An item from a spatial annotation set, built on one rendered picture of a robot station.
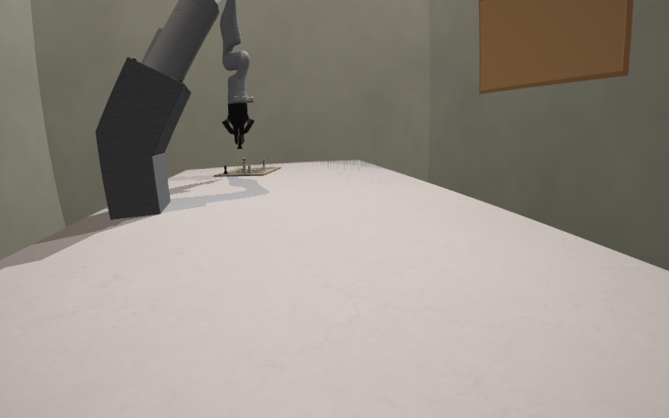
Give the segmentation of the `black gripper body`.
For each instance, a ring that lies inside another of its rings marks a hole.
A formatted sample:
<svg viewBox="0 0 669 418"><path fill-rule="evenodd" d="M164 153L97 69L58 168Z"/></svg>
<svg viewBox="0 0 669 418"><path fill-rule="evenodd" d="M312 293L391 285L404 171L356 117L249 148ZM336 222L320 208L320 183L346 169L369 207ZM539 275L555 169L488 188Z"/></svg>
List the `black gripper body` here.
<svg viewBox="0 0 669 418"><path fill-rule="evenodd" d="M235 127L235 117L238 118L238 126L241 126L241 118L245 118L245 124L248 120L247 103L228 104L228 116L230 123Z"/></svg>

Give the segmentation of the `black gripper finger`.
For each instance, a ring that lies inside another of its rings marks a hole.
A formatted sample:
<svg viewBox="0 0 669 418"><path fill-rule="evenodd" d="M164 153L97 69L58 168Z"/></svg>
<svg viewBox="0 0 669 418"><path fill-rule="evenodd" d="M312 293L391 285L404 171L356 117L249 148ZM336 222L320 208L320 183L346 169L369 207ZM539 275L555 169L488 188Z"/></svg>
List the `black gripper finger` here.
<svg viewBox="0 0 669 418"><path fill-rule="evenodd" d="M234 135L235 135L235 143L236 143L236 145L239 145L239 135L238 135L238 134L239 134L239 132L238 132L239 127L238 127L238 118L235 117L235 127L233 126L233 129L232 129L232 128L230 127L230 125L229 125L229 119L226 119L226 120L223 121L222 123L224 124L224 126L226 127L226 129L229 131L230 134L234 134ZM237 126L236 126L236 125L237 125Z"/></svg>
<svg viewBox="0 0 669 418"><path fill-rule="evenodd" d="M254 123L254 120L251 120L251 119L248 118L247 125L245 127L245 118L244 117L241 118L241 126L238 126L239 127L239 139L241 139L241 144L243 144L243 142L244 142L244 134L248 133L248 131L250 130L253 123Z"/></svg>

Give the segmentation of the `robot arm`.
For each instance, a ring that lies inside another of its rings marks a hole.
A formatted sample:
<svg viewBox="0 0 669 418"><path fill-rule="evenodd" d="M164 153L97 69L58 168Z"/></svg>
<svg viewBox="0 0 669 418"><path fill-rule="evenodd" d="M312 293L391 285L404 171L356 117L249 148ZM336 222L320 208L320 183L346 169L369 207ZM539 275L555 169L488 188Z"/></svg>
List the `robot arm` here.
<svg viewBox="0 0 669 418"><path fill-rule="evenodd" d="M219 13L215 0L179 0L164 28L158 28L141 63L183 82ZM246 95L250 57L245 51L233 52L242 41L236 0L226 0L220 29L223 65L229 71L237 70L228 78L228 104L255 102Z"/></svg>

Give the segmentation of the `black and tan chessboard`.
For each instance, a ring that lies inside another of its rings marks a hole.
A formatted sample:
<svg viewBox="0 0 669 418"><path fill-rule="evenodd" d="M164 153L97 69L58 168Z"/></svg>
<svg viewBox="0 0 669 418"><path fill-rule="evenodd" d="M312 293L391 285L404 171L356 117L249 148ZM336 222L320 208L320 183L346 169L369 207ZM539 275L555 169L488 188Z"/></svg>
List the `black and tan chessboard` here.
<svg viewBox="0 0 669 418"><path fill-rule="evenodd" d="M271 173L271 172L273 172L273 171L276 171L276 170L278 170L278 169L280 169L280 168L281 168L281 167L266 167L266 168L256 167L256 168L254 168L254 169L251 169L251 172L252 172L252 173L247 173L248 171L247 171L247 172L242 172L242 171L243 171L242 168L235 168L235 169L233 169L233 170L227 171L228 173L221 172L221 173L215 174L214 176L253 176L253 175L266 175L266 174ZM237 173L239 173L239 172L242 172L242 173L237 174Z"/></svg>

